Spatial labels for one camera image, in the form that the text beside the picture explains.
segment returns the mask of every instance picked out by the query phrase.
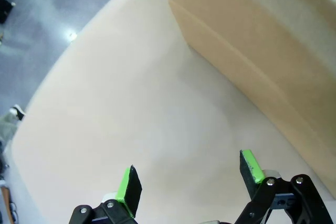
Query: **white table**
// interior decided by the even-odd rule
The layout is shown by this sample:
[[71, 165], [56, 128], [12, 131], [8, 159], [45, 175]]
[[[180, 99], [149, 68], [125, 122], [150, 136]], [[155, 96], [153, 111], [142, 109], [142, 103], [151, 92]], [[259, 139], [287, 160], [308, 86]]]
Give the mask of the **white table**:
[[36, 92], [13, 155], [49, 223], [97, 206], [131, 164], [143, 185], [139, 224], [234, 222], [249, 201], [242, 148], [286, 180], [310, 175], [332, 200], [267, 118], [188, 47], [167, 0], [112, 0]]

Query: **beige surface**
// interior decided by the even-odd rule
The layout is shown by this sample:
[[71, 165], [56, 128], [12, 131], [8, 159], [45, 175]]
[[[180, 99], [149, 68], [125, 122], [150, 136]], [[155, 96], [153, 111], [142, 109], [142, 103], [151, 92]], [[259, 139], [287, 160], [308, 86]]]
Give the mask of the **beige surface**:
[[192, 224], [234, 222], [247, 204], [242, 148], [284, 179], [309, 174], [332, 199], [266, 117], [187, 46], [167, 0], [112, 0], [37, 91], [13, 155], [49, 223], [98, 205], [134, 164], [138, 223]]
[[171, 3], [189, 45], [272, 120], [336, 196], [333, 0]]

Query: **cardboard box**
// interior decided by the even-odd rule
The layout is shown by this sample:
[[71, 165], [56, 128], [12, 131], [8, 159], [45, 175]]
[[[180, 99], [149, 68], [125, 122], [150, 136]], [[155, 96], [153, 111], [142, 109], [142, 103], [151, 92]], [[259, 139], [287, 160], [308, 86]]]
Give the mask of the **cardboard box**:
[[169, 1], [189, 45], [268, 116], [336, 197], [335, 0]]

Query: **shoe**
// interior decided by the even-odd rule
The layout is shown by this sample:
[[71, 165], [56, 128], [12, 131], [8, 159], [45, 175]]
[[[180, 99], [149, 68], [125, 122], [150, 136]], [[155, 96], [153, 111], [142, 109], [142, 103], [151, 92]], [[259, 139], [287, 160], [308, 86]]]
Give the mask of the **shoe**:
[[16, 117], [22, 121], [22, 119], [25, 117], [26, 113], [23, 112], [23, 110], [21, 109], [21, 107], [19, 105], [14, 105], [13, 107], [11, 107], [11, 111], [15, 110], [16, 112]]
[[11, 214], [12, 214], [12, 220], [13, 220], [14, 224], [18, 224], [19, 223], [19, 219], [17, 218], [16, 211], [12, 211]]
[[16, 205], [15, 205], [15, 203], [10, 202], [10, 203], [9, 203], [9, 208], [10, 208], [11, 212], [16, 211]]

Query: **screw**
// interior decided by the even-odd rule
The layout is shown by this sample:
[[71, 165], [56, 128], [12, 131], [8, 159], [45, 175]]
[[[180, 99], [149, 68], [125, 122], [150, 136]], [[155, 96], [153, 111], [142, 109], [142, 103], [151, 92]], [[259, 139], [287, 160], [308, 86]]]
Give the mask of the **screw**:
[[274, 185], [275, 181], [274, 179], [270, 178], [269, 180], [267, 180], [266, 184], [269, 185], [269, 186], [272, 186]]
[[302, 184], [302, 182], [303, 182], [303, 178], [298, 177], [298, 178], [296, 179], [296, 183], [297, 183], [297, 184]]

